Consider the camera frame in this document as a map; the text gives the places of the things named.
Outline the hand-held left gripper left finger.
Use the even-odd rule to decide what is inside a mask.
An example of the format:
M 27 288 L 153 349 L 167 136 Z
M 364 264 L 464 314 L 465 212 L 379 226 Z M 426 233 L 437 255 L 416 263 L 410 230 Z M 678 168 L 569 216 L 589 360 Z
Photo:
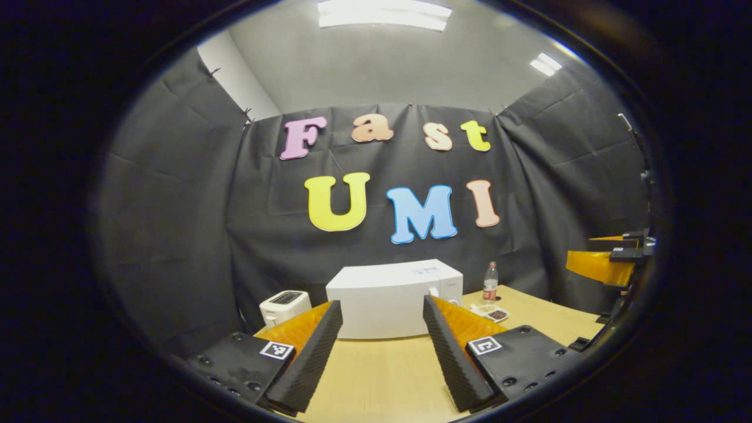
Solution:
M 227 335 L 188 365 L 249 404 L 296 415 L 308 409 L 342 323 L 333 300 L 258 335 Z

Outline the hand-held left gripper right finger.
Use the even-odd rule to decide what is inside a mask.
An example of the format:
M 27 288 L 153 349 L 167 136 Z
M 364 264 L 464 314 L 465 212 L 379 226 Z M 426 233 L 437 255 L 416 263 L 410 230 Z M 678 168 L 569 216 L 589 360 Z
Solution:
M 513 401 L 582 361 L 579 352 L 534 327 L 505 329 L 432 295 L 424 296 L 422 318 L 460 412 Z

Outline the white microwave oven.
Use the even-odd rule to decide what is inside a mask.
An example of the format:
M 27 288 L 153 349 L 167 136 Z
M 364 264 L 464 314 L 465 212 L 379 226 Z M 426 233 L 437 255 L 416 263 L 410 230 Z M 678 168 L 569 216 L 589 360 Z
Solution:
M 400 339 L 427 334 L 425 296 L 461 303 L 463 275 L 437 259 L 344 267 L 325 289 L 341 306 L 338 339 Z

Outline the white toaster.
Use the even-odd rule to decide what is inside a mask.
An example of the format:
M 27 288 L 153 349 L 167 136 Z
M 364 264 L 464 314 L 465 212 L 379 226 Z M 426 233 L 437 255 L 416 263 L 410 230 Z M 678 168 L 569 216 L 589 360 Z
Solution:
M 260 304 L 261 316 L 267 328 L 275 327 L 311 309 L 311 300 L 305 291 L 282 291 Z

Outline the white divided dish of beans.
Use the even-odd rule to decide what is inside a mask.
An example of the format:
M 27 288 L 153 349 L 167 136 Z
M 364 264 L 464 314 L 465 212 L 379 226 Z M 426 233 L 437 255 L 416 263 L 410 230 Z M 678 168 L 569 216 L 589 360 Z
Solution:
M 491 320 L 497 324 L 501 321 L 505 321 L 505 319 L 509 317 L 509 313 L 506 310 L 493 304 L 472 304 L 470 306 L 470 311 L 481 318 Z

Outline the clear bottle red label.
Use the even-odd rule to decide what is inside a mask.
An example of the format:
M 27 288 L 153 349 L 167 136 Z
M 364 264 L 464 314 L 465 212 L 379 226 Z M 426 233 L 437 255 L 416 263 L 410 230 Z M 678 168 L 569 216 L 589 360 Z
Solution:
M 499 286 L 499 270 L 497 267 L 497 263 L 492 261 L 489 263 L 485 276 L 484 276 L 484 286 L 483 286 L 483 300 L 487 304 L 492 304 L 496 302 L 497 297 L 497 289 Z

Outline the black backdrop cloth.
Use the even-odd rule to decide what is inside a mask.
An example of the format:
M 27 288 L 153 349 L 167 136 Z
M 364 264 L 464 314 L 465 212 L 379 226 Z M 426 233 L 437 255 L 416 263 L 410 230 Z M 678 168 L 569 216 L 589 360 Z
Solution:
M 96 258 L 151 343 L 191 356 L 263 326 L 280 291 L 325 302 L 343 267 L 438 259 L 588 313 L 613 291 L 566 253 L 653 224 L 636 125 L 592 72 L 562 69 L 494 115 L 420 103 L 330 106 L 245 123 L 196 49 L 124 118 L 92 195 Z

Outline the large ceiling light panel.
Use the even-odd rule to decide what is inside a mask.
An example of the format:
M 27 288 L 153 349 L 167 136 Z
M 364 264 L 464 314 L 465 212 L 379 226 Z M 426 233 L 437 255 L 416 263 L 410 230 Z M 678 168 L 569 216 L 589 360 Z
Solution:
M 443 32 L 453 10 L 420 0 L 325 0 L 317 4 L 320 28 L 393 25 Z

